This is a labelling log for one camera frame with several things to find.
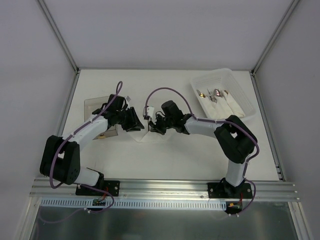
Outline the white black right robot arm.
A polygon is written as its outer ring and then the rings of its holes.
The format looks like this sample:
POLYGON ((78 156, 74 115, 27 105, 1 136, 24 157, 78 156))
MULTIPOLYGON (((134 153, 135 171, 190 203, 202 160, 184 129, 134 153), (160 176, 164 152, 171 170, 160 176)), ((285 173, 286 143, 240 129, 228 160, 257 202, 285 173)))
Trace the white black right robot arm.
POLYGON ((221 190, 235 198, 242 191, 248 162, 256 157, 260 148, 258 140, 247 126, 235 115, 223 120, 197 118, 194 114, 184 114, 172 100, 161 106, 163 113, 155 115, 155 121, 149 121, 149 130, 164 135, 174 129, 185 135, 202 135, 218 141, 228 159, 226 176, 221 180, 221 190))

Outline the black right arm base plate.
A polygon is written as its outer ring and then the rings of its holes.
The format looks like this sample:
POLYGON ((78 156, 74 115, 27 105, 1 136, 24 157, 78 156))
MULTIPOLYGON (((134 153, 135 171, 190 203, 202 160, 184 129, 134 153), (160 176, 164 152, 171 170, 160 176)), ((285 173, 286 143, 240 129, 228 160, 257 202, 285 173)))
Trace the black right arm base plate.
POLYGON ((207 193, 210 199, 245 199, 253 198, 254 191, 250 183, 244 181, 239 186, 232 186, 225 180, 220 182, 208 182, 207 193))

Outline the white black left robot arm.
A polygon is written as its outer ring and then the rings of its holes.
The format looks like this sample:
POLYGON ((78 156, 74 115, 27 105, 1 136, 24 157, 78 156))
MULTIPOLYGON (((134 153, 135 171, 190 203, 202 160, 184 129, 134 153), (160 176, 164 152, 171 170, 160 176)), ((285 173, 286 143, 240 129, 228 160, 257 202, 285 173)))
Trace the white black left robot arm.
POLYGON ((49 177, 53 189, 62 184, 87 185, 93 195, 104 191, 103 174, 81 166, 81 151, 98 135, 115 125, 126 132, 140 131, 140 122, 134 107, 125 97, 112 94, 108 102, 92 112, 77 129, 63 136, 51 135, 45 143, 39 172, 49 177))

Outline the white paper napkin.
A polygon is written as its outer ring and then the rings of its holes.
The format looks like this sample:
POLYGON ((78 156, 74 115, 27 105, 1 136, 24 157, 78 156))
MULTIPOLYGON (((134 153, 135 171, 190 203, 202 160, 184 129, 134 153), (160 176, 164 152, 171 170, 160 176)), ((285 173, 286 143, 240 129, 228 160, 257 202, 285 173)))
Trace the white paper napkin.
POLYGON ((165 142, 170 137, 167 135, 161 135, 156 132, 141 130, 132 131, 128 133, 131 138, 133 138, 137 143, 158 143, 165 142))

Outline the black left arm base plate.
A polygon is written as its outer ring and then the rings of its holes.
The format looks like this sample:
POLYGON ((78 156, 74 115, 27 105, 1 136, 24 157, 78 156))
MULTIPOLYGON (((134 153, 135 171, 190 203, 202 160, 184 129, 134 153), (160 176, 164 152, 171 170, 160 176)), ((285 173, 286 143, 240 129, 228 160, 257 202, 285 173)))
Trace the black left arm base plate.
POLYGON ((101 197, 108 192, 113 197, 119 196, 121 182, 119 180, 105 180, 98 179, 98 182, 94 186, 81 184, 75 190, 76 196, 94 196, 101 197))

